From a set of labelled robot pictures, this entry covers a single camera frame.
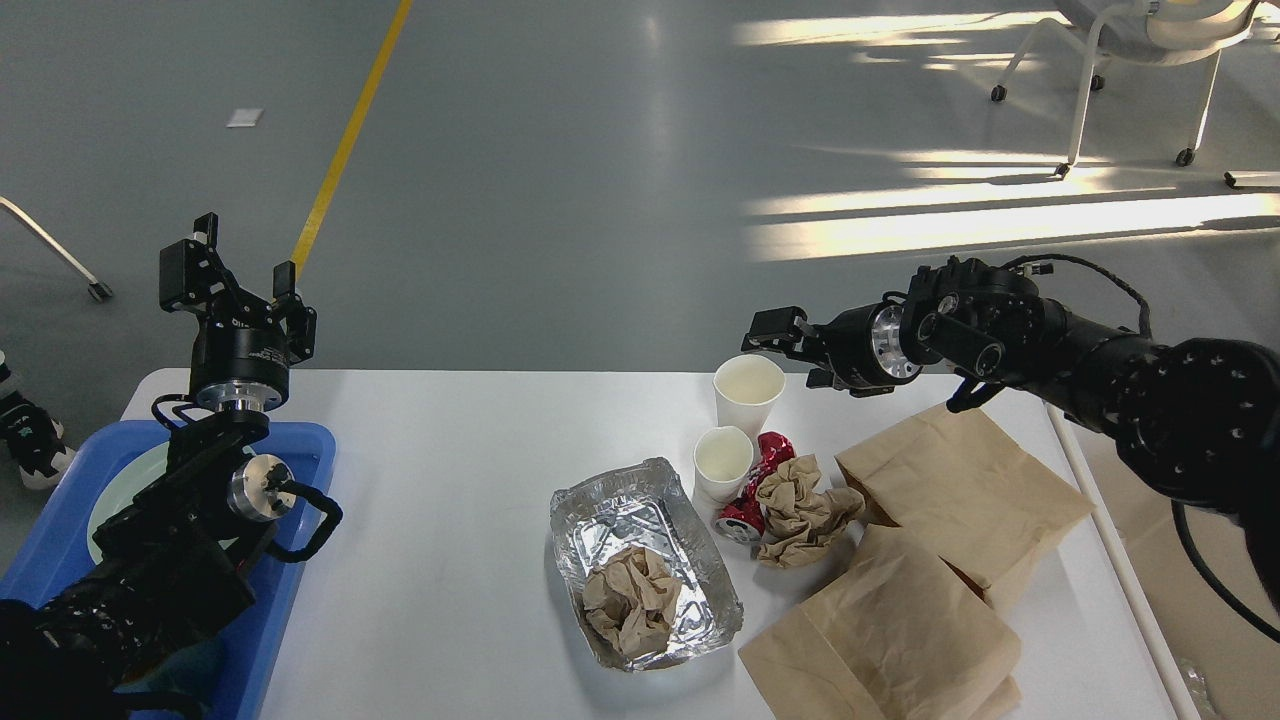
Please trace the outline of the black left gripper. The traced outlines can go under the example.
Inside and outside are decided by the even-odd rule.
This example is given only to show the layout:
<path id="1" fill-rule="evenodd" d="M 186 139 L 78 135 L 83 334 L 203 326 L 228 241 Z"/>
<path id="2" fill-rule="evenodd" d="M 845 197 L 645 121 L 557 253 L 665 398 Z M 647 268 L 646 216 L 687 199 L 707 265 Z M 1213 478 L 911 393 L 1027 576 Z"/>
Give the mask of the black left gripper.
<path id="1" fill-rule="evenodd" d="M 242 288 L 218 252 L 219 215 L 193 222 L 192 234 L 159 256 L 157 304 L 191 313 L 200 323 L 193 343 L 189 395 L 197 406 L 271 411 L 289 398 L 289 368 L 314 356 L 317 314 L 296 288 L 297 265 L 273 269 L 268 328 L 265 301 Z"/>

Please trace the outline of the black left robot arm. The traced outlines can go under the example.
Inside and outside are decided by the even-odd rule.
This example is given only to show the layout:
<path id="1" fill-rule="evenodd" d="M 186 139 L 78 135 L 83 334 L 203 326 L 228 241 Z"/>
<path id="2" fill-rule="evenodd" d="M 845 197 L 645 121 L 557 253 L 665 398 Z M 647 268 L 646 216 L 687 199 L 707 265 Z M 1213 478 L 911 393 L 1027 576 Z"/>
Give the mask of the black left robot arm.
<path id="1" fill-rule="evenodd" d="M 169 433 L 164 471 L 93 532 L 91 571 L 40 607 L 3 601 L 5 719 L 204 717 L 195 694 L 125 685 L 251 609 L 261 559 L 308 561 L 343 518 L 283 460 L 251 451 L 289 400 L 292 366 L 314 354 L 317 315 L 293 261 L 274 268 L 270 299 L 242 288 L 218 228 L 207 213 L 160 254 L 160 307 L 198 323 L 188 391 L 151 407 Z"/>

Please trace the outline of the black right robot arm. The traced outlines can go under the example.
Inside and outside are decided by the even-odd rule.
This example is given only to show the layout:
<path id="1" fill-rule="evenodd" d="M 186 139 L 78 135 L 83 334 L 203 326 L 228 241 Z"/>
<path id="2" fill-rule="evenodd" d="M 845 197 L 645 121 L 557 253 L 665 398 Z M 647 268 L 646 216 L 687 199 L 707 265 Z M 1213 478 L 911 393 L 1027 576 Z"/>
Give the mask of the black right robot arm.
<path id="1" fill-rule="evenodd" d="M 809 365 L 806 386 L 854 397 L 888 395 L 945 363 L 961 383 L 947 410 L 980 407 L 1020 389 L 1108 437 L 1119 459 L 1169 498 L 1187 557 L 1210 589 L 1270 639 L 1277 628 L 1242 602 L 1196 547 L 1188 509 L 1239 527 L 1270 603 L 1277 602 L 1279 366 L 1265 346 L 1215 338 L 1155 341 L 1146 299 L 1135 329 L 1112 328 L 1044 297 L 1034 275 L 1055 254 L 992 266 L 950 258 L 920 266 L 905 291 L 810 323 L 796 306 L 755 313 L 745 354 L 773 352 Z"/>

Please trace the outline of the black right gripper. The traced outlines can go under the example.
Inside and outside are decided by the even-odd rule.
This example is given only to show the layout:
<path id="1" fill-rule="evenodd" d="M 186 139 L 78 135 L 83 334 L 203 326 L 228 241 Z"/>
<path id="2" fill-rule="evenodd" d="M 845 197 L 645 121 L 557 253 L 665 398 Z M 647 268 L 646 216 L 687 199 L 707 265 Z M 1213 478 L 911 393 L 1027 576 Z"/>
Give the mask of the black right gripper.
<path id="1" fill-rule="evenodd" d="M 876 304 L 812 324 L 801 307 L 755 313 L 741 341 L 742 354 L 778 354 L 797 363 L 827 363 L 806 374 L 809 389 L 854 397 L 887 395 L 918 378 L 922 365 L 901 343 L 901 304 Z"/>

